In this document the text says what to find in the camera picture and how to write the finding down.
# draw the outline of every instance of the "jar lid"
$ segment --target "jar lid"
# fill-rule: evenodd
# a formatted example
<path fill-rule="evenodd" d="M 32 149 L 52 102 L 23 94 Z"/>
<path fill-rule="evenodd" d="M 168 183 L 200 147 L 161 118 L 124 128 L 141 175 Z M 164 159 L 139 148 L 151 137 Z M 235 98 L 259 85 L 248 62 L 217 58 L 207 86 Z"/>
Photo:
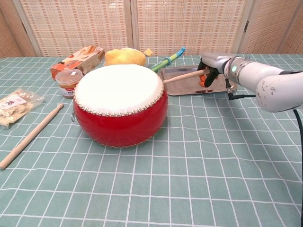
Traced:
<path fill-rule="evenodd" d="M 82 77 L 83 74 L 79 69 L 66 69 L 56 75 L 56 81 L 60 85 L 70 85 L 78 83 Z"/>

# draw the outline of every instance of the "jar label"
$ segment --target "jar label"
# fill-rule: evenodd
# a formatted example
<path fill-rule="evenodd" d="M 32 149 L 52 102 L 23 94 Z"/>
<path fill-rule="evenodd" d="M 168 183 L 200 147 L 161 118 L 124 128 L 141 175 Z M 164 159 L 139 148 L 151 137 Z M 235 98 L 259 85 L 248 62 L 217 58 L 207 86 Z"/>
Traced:
<path fill-rule="evenodd" d="M 74 96 L 74 89 L 73 88 L 60 88 L 62 95 L 72 97 Z"/>
<path fill-rule="evenodd" d="M 17 105 L 20 105 L 23 103 L 26 103 L 26 100 L 24 100 L 23 98 L 20 98 L 19 96 L 14 96 L 14 97 L 10 98 L 9 100 L 7 100 L 6 102 L 0 103 L 0 109 L 7 110 L 13 106 L 17 106 Z"/>

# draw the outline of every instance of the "red drum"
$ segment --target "red drum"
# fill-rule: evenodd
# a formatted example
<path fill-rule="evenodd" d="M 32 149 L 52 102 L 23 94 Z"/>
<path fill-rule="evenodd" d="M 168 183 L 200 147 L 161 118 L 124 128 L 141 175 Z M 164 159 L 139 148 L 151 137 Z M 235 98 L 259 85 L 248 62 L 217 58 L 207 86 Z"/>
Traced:
<path fill-rule="evenodd" d="M 139 65 L 110 65 L 86 74 L 74 91 L 74 115 L 97 142 L 128 147 L 151 138 L 168 108 L 160 77 Z"/>

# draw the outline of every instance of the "silver tray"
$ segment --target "silver tray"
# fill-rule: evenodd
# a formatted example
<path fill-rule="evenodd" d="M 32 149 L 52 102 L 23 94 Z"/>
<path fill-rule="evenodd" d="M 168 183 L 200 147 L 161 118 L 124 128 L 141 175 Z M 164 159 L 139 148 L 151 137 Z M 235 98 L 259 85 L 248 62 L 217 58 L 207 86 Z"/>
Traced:
<path fill-rule="evenodd" d="M 162 68 L 158 71 L 158 75 L 162 80 L 170 79 L 182 74 L 190 73 L 196 71 L 197 65 L 193 66 L 183 66 L 183 67 L 173 67 L 173 68 Z M 211 86 L 201 87 L 199 85 L 200 78 L 192 77 L 171 83 L 167 83 L 166 89 L 170 96 L 179 95 L 190 95 L 190 94 L 200 94 L 200 93 L 213 93 L 213 92 L 226 92 L 226 84 L 224 75 L 220 74 L 218 79 L 215 79 Z M 237 84 L 230 81 L 232 90 L 237 89 Z"/>

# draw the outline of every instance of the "cardboard box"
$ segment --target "cardboard box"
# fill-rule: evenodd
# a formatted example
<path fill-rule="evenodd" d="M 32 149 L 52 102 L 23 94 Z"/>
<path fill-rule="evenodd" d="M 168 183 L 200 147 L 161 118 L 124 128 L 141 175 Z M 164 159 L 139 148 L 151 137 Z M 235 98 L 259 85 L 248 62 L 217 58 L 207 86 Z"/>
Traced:
<path fill-rule="evenodd" d="M 65 69 L 79 69 L 85 75 L 99 65 L 104 56 L 105 51 L 102 47 L 86 46 L 53 65 L 51 67 L 52 78 L 55 80 L 57 73 Z"/>

